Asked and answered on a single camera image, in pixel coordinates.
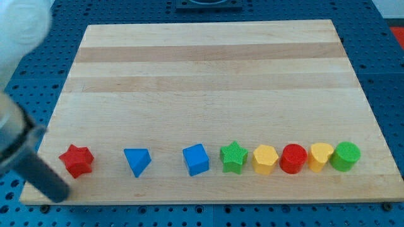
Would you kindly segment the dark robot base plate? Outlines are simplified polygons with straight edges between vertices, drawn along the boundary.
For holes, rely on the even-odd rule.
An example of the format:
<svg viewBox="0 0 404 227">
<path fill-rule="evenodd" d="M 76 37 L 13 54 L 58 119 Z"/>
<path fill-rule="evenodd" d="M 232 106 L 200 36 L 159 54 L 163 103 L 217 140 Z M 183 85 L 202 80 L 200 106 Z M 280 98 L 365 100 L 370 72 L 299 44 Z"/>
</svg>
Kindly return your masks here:
<svg viewBox="0 0 404 227">
<path fill-rule="evenodd" d="M 243 0 L 175 0 L 176 11 L 236 9 L 243 7 Z"/>
</svg>

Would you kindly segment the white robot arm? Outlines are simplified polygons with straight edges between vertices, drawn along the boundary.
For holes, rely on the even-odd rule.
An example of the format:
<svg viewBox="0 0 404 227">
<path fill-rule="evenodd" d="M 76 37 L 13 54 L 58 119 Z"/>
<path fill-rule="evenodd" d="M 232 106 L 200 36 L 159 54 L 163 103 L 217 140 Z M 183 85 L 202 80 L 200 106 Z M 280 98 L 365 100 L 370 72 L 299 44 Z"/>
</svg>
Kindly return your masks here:
<svg viewBox="0 0 404 227">
<path fill-rule="evenodd" d="M 23 57 L 37 48 L 51 27 L 51 2 L 1 0 L 1 89 Z"/>
</svg>

